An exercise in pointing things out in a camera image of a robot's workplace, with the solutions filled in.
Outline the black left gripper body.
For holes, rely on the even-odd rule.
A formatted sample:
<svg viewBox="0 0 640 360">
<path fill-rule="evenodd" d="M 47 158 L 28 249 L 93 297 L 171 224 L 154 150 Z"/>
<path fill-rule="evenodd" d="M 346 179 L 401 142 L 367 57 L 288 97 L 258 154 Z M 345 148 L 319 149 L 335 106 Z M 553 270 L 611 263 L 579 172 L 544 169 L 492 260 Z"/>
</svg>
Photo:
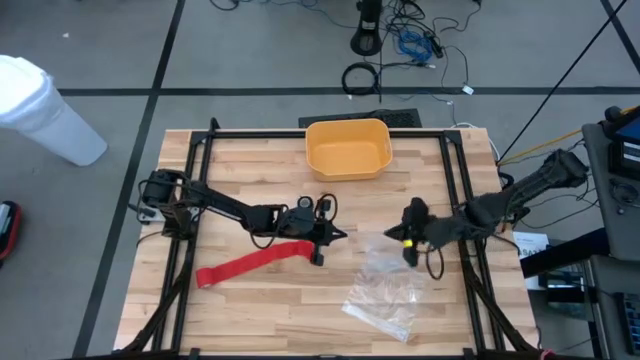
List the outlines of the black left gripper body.
<svg viewBox="0 0 640 360">
<path fill-rule="evenodd" d="M 321 197 L 314 202 L 311 197 L 302 196 L 297 200 L 297 206 L 285 211 L 279 222 L 279 235 L 313 244 L 310 262 L 316 266 L 324 265 L 321 247 L 329 239 L 329 222 L 326 217 L 328 211 L 328 199 Z"/>
</svg>

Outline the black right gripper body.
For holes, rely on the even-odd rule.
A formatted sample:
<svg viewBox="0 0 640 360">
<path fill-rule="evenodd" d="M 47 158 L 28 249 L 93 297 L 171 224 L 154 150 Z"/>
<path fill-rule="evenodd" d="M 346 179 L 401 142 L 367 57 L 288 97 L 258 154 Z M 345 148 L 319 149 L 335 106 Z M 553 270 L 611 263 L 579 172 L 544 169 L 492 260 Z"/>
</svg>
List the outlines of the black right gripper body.
<svg viewBox="0 0 640 360">
<path fill-rule="evenodd" d="M 431 245 L 424 233 L 426 225 L 435 217 L 429 214 L 426 203 L 419 197 L 413 197 L 410 203 L 403 210 L 401 224 L 403 225 L 403 258 L 409 266 L 418 264 L 419 244 L 427 244 L 426 255 L 436 251 L 442 255 L 440 249 Z"/>
</svg>

